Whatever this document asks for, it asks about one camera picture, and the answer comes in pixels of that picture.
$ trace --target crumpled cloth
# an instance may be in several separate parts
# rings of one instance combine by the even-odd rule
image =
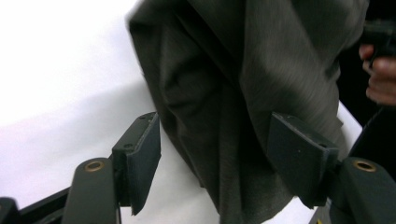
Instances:
[[[220,223],[262,223],[293,197],[265,157],[272,111],[346,155],[337,55],[367,0],[146,0],[129,28],[163,128]]]

